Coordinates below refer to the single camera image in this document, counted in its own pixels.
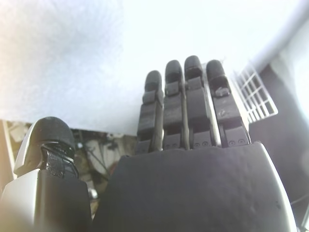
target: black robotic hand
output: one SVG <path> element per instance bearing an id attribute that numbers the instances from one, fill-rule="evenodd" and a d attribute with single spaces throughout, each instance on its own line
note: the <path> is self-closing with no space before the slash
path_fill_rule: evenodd
<path id="1" fill-rule="evenodd" d="M 282 182 L 264 146 L 251 144 L 221 63 L 203 68 L 189 57 L 183 77 L 173 60 L 165 96 L 161 82 L 158 71 L 147 75 L 136 155 L 120 159 L 92 224 L 72 134 L 57 118 L 29 129 L 19 177 L 3 192 L 13 209 L 5 218 L 26 219 L 30 231 L 295 232 Z"/>

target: wire grid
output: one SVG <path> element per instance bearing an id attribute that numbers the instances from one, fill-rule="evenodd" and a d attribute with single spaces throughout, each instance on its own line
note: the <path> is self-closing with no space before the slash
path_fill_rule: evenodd
<path id="1" fill-rule="evenodd" d="M 249 123 L 276 115 L 278 109 L 254 67 L 234 73 L 233 82 L 246 108 Z"/>

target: white wire rack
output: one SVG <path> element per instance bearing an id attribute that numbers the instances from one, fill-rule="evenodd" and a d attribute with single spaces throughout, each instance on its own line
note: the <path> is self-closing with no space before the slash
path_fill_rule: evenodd
<path id="1" fill-rule="evenodd" d="M 232 77 L 246 108 L 249 123 L 276 115 L 278 109 L 253 66 L 248 65 Z"/>

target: robotic hand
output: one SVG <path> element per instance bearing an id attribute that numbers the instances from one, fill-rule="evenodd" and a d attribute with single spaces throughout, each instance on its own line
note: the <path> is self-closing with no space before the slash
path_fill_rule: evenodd
<path id="1" fill-rule="evenodd" d="M 33 124 L 16 160 L 18 178 L 2 196 L 6 218 L 22 218 L 32 231 L 296 231 L 278 173 L 264 146 L 251 144 L 217 60 L 202 68 L 188 57 L 184 79 L 170 61 L 165 96 L 160 73 L 148 74 L 136 155 L 120 159 L 92 223 L 73 157 L 64 122 Z"/>

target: back of robotic hand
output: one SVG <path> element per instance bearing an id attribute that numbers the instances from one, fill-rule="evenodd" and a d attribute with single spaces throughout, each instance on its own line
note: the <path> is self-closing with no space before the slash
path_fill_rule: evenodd
<path id="1" fill-rule="evenodd" d="M 10 218 L 36 231 L 296 231 L 278 173 L 264 146 L 251 144 L 219 61 L 202 68 L 188 57 L 184 77 L 170 61 L 165 96 L 152 71 L 142 100 L 136 155 L 120 159 L 91 226 L 72 135 L 57 118 L 39 120 L 23 141 L 19 177 L 1 200 L 14 209 Z"/>

